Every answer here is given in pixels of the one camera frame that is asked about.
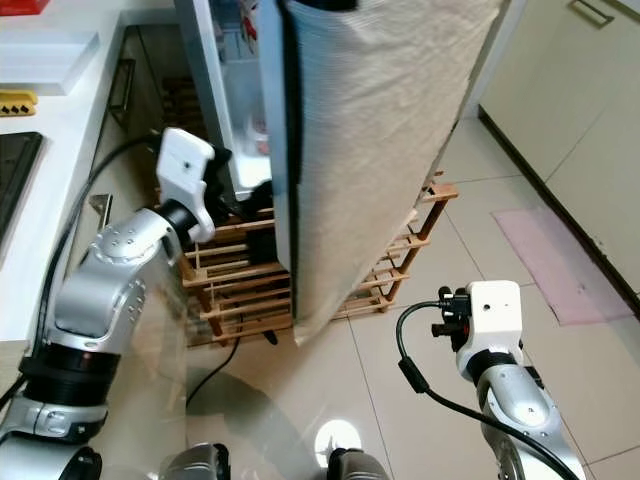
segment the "cabinet door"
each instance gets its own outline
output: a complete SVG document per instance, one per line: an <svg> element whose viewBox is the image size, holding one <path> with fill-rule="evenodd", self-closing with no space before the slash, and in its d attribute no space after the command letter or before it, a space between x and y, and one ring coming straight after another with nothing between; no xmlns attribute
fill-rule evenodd
<svg viewBox="0 0 640 480"><path fill-rule="evenodd" d="M547 182L636 292L640 292L639 63L640 57L614 101Z"/></svg>
<svg viewBox="0 0 640 480"><path fill-rule="evenodd" d="M638 24L602 0L527 2L480 103L546 180L618 91Z"/></svg>

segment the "power cord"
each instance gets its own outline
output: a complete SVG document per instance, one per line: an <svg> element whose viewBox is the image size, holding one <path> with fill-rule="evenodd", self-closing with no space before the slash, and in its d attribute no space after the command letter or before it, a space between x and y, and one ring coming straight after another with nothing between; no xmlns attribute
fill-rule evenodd
<svg viewBox="0 0 640 480"><path fill-rule="evenodd" d="M82 210L82 205L84 204L84 201L89 194L91 187L95 183L98 176L104 171L104 169L107 168L122 153L129 150L130 148L142 144L149 145L150 147L157 150L160 145L160 138L161 137L159 134L149 134L142 137L134 138L126 143L123 143L104 157L104 160L102 160L102 162L100 162L96 166L96 168L89 174L87 181L84 183L80 192L78 192L73 206L71 207L71 211L67 216L67 221L64 225L62 233L58 239L58 242L56 243L53 255L51 256L51 260L49 261L49 266L47 267L47 273L45 275L42 292L40 294L40 307L38 310L38 320L36 323L36 334L33 343L33 351L31 353L33 357L37 357L40 353L40 349L42 348L44 339L44 328L49 311L49 297L51 296L53 279L55 277L60 257L62 256L62 252L64 251L65 245L67 244L67 240L69 239L69 236L73 231L73 227L76 224L78 216L80 215L80 211ZM18 376L13 385L11 385L9 389L2 395L2 397L0 398L0 411L2 411L7 402L11 400L11 398L16 394L16 392L20 389L25 381L26 379L23 375Z"/></svg>
<svg viewBox="0 0 640 480"><path fill-rule="evenodd" d="M496 430L500 430L501 432L506 433L507 435L510 435L513 438L521 441L531 449L535 450L538 454L540 454L541 460L554 472L560 475L560 477L564 480L579 480L577 475L573 473L573 470L567 467L555 453L553 453L541 443L536 442L531 437L527 437L522 432L510 427L509 425L505 425L504 423L494 420L493 418L490 418L480 412L476 412L475 410L448 400L438 395L431 389L429 383L427 383L427 380L424 378L411 357L407 354L407 350L404 346L404 340L402 338L402 329L406 319L416 310L428 307L442 308L445 306L446 304L441 301L416 303L415 305L411 305L410 307L408 307L398 318L398 323L396 324L396 343L398 345L398 351L400 352L400 362L398 363L398 366L413 387L414 391L416 393L426 393L440 405L443 405L455 412L466 415L467 417L473 418L474 420L478 420L479 422L493 427Z"/></svg>
<svg viewBox="0 0 640 480"><path fill-rule="evenodd" d="M213 370L211 370L211 372L209 372L207 374L206 377L204 377L202 380L200 380L200 383L198 383L198 385L196 385L196 388L194 388L191 393L189 394L189 396L187 397L187 402L185 404L185 407L188 408L189 404L191 403L191 400L193 400L193 397L196 396L196 393L198 393L198 390L200 390L202 388L202 386L207 383L209 380L211 380L211 378L218 373L220 370L222 370L224 367L226 367L229 362L231 360L233 360L233 356L236 354L236 351L238 350L238 345L240 345L240 337L236 338L236 341L233 344L233 348L231 349L231 353L229 354L229 356L227 357L227 359L222 362L220 365L218 365L216 368L214 368Z"/></svg>

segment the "kitchen counter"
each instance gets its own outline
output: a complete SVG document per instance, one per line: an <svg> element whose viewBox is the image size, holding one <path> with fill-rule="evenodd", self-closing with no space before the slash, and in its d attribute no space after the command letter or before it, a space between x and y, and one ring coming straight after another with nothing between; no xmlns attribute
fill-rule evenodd
<svg viewBox="0 0 640 480"><path fill-rule="evenodd" d="M31 338L60 227L91 170L124 28L175 23L172 0L51 0L41 15L0 17L0 30L96 31L100 45L66 96L41 96L32 117L0 118L0 133L45 137L0 265L0 341Z"/></svg>

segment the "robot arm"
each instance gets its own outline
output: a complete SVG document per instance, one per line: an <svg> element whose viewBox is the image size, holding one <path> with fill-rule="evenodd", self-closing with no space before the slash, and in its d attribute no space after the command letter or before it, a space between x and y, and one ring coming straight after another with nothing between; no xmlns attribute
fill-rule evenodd
<svg viewBox="0 0 640 480"><path fill-rule="evenodd" d="M26 387L0 425L0 480L99 478L100 457L86 443L106 421L106 397L146 294L184 246L213 236L202 178L215 155L203 140L165 130L157 168L162 205L107 226L64 282L46 345L23 359Z"/></svg>
<svg viewBox="0 0 640 480"><path fill-rule="evenodd" d="M444 324L434 336L451 337L460 374L476 386L482 412L534 439L584 480L580 461L562 436L557 406L532 367L524 367L520 288L514 282L472 282L455 294L439 292ZM528 445L482 424L502 480L560 478Z"/></svg>

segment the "cabinet handle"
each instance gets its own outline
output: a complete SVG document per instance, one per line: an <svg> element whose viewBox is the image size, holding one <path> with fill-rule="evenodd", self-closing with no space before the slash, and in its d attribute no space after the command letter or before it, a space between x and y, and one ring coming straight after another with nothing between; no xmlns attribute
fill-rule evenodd
<svg viewBox="0 0 640 480"><path fill-rule="evenodd" d="M98 215L100 215L100 220L98 220L98 232L101 232L109 223L112 203L113 195L110 193L100 193L89 197L89 205L91 205Z"/></svg>
<svg viewBox="0 0 640 480"><path fill-rule="evenodd" d="M127 128L127 112L129 111L129 103L131 100L131 90L133 89L133 75L136 70L136 61L132 58L123 58L118 61L118 67L116 68L116 74L114 76L114 87L115 88L115 80L118 79L120 72L126 72L124 80L124 88L122 90L122 97L118 103L109 102L109 112L113 115L113 118L118 125L120 125L123 129Z"/></svg>
<svg viewBox="0 0 640 480"><path fill-rule="evenodd" d="M580 8L576 8L576 4L581 4L583 5L585 8L591 10L593 13L595 13L596 15L598 15L599 17L604 19L604 22L598 22L598 20L596 20L595 18L593 18L592 16L590 16L589 14L587 14L583 9ZM602 10L600 10L597 7L594 7L593 5L591 5L589 2L587 2L586 0L571 0L568 4L569 8L571 8L574 12L578 13L580 16L582 16L583 18L585 18L586 20L590 21L591 23L593 23L594 25L596 25L598 28L603 28L606 27L607 25L609 25L611 22L613 22L616 17L612 16L612 15L607 15L606 13L604 13Z"/></svg>

